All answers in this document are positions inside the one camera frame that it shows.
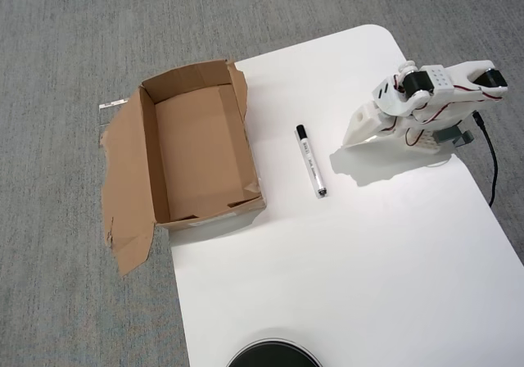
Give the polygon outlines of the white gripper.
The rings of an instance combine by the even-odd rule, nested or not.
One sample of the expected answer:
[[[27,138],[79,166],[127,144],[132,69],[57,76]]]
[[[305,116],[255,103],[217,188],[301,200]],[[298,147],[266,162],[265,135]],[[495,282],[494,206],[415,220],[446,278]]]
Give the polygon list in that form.
[[[351,116],[342,146],[378,143],[394,138],[392,131],[395,129],[396,120],[396,116],[388,115],[375,102],[364,103]]]

